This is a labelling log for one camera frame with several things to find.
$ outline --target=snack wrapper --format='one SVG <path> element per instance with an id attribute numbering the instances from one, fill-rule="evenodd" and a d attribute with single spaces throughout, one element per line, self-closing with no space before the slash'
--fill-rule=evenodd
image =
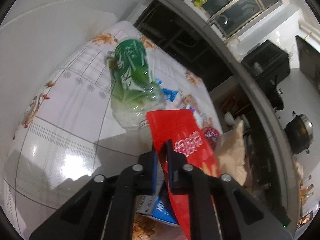
<path id="1" fill-rule="evenodd" d="M 218 177 L 220 170 L 214 152 L 199 129 L 191 110 L 159 110 L 147 113 L 153 144 L 159 153 L 167 140 L 172 140 L 174 151 L 184 154 L 187 162 L 210 176 Z M 168 164 L 159 156 L 168 183 Z M 174 214 L 186 237 L 191 240 L 188 195 L 173 195 L 168 187 Z"/>

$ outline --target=window frame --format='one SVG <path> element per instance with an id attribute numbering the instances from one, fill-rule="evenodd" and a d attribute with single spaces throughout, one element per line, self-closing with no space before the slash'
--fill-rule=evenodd
<path id="1" fill-rule="evenodd" d="M 227 9 L 229 9 L 230 7 L 232 7 L 234 4 L 236 4 L 239 0 L 232 0 L 231 2 L 229 2 L 227 5 L 225 5 L 222 9 L 220 9 L 218 12 L 216 12 L 214 15 L 212 15 L 208 20 L 207 20 L 207 24 L 209 26 L 215 25 L 219 31 L 223 34 L 223 36 L 228 39 L 231 36 L 233 36 L 234 34 L 236 34 L 237 32 L 239 32 L 240 30 L 242 30 L 248 23 L 250 23 L 251 21 L 257 19 L 259 16 L 263 15 L 260 18 L 265 17 L 267 14 L 269 14 L 270 12 L 272 12 L 273 10 L 275 10 L 276 8 L 278 8 L 280 5 L 282 5 L 282 1 L 281 0 L 277 0 L 277 2 L 275 2 L 274 4 L 270 5 L 269 7 L 265 7 L 264 4 L 262 3 L 261 0 L 255 0 L 255 2 L 257 3 L 257 5 L 260 8 L 260 11 L 258 13 L 256 13 L 254 16 L 250 17 L 248 20 L 246 20 L 244 23 L 242 23 L 241 25 L 239 25 L 236 29 L 234 29 L 232 32 L 230 33 L 226 33 L 221 26 L 217 23 L 217 21 L 215 20 L 217 16 L 223 14 L 224 11 L 226 11 Z"/>

